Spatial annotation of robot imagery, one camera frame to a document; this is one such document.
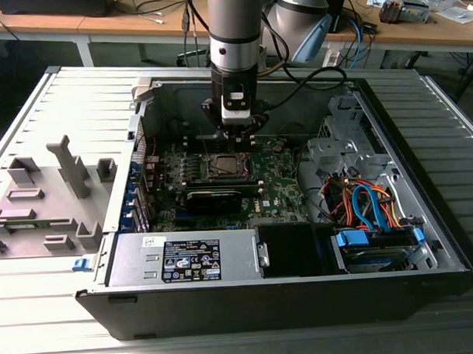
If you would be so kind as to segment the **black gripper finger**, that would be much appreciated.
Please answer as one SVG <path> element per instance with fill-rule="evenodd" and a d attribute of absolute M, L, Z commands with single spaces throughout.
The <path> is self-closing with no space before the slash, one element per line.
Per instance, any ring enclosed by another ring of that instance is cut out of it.
<path fill-rule="evenodd" d="M 234 143 L 235 136 L 230 132 L 231 128 L 222 123 L 221 111 L 214 100 L 212 98 L 205 99 L 200 108 L 213 125 L 217 138 Z"/>
<path fill-rule="evenodd" d="M 253 138 L 267 124 L 270 118 L 269 112 L 256 113 L 238 127 L 238 142 L 245 143 Z"/>

